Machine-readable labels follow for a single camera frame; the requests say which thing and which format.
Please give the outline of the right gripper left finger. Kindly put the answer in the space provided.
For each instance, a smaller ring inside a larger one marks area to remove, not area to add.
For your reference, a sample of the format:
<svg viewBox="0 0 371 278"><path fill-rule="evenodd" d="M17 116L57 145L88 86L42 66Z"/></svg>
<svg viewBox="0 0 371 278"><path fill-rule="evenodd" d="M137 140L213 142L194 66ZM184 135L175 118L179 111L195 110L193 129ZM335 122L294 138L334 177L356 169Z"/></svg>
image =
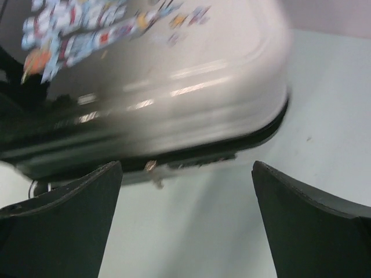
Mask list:
<svg viewBox="0 0 371 278"><path fill-rule="evenodd" d="M119 162L1 209L1 277L98 277L121 188Z"/></svg>

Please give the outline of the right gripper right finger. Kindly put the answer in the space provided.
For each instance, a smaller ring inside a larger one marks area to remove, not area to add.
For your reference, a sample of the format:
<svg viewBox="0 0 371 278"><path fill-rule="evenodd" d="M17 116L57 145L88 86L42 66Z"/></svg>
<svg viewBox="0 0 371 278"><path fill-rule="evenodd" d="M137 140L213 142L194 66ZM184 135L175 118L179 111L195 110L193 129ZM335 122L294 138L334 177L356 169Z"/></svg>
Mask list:
<svg viewBox="0 0 371 278"><path fill-rule="evenodd" d="M370 277L370 207L253 164L278 277Z"/></svg>

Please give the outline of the silver zipper pull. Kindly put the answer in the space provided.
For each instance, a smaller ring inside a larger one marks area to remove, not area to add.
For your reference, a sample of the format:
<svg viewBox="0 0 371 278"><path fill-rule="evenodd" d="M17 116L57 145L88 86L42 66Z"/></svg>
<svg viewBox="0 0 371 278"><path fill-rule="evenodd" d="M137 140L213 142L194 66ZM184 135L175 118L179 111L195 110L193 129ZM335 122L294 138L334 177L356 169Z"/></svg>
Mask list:
<svg viewBox="0 0 371 278"><path fill-rule="evenodd" d="M157 161L150 160L146 163L144 170L150 176L157 189L163 189L163 181L160 172L157 170Z"/></svg>

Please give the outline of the black white space suitcase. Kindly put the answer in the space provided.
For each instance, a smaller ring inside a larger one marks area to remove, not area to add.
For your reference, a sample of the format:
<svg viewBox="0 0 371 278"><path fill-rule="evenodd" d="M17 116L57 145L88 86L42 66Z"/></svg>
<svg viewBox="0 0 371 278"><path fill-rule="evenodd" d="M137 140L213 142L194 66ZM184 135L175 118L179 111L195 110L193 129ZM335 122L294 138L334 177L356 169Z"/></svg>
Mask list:
<svg viewBox="0 0 371 278"><path fill-rule="evenodd" d="M55 187L241 161L289 105L281 1L2 1L1 162Z"/></svg>

